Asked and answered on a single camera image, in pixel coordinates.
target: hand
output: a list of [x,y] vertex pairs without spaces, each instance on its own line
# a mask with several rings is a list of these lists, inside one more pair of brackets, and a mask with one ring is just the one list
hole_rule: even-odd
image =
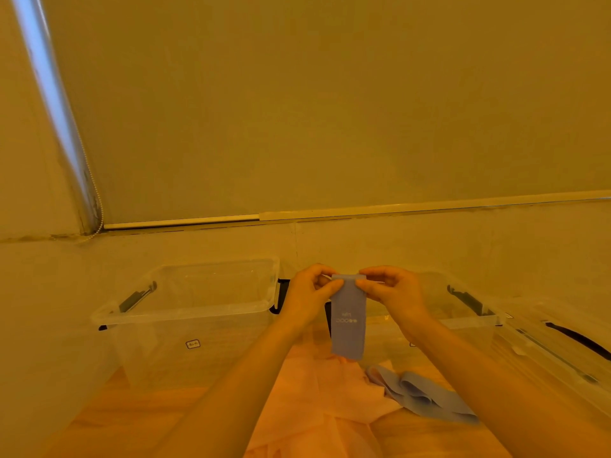
[[314,321],[325,302],[343,286],[343,280],[331,281],[329,277],[333,274],[337,272],[322,264],[297,273],[288,286],[278,321],[301,333]]
[[415,342],[414,326],[432,318],[424,305],[416,274],[387,266],[365,268],[359,273],[367,279],[356,280],[357,287],[366,292],[369,299],[384,304],[408,340]]

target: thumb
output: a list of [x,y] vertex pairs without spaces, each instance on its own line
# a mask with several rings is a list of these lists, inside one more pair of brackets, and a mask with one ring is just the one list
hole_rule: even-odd
[[322,288],[316,291],[316,293],[322,297],[325,302],[331,298],[333,294],[338,292],[343,286],[343,280],[333,280],[325,284]]
[[389,288],[388,286],[376,283],[375,281],[356,280],[355,284],[357,288],[373,296],[376,300],[379,300],[380,302],[383,302],[387,297],[389,297],[390,293],[392,292],[391,288]]

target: gray fabric strip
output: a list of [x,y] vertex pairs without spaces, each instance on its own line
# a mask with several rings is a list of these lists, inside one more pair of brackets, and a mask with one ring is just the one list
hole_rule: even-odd
[[331,279],[344,280],[342,288],[331,298],[331,352],[350,360],[360,360],[365,350],[367,296],[356,287],[355,280],[367,277],[333,275]]
[[473,410],[453,391],[444,389],[430,379],[406,371],[401,377],[390,369],[374,365],[367,369],[367,377],[383,386],[386,393],[402,407],[428,418],[478,424]]

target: person's left hand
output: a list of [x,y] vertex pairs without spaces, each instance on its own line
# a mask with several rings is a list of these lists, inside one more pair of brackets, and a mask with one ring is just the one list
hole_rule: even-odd
[[322,264],[297,273],[288,286],[278,321],[301,333],[314,321],[325,302],[343,286],[343,280],[331,281],[329,277],[333,274],[337,272]]

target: roller blind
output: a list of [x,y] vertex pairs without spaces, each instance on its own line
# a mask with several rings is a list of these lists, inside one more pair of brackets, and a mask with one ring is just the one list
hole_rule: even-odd
[[42,0],[107,223],[611,189],[609,0]]

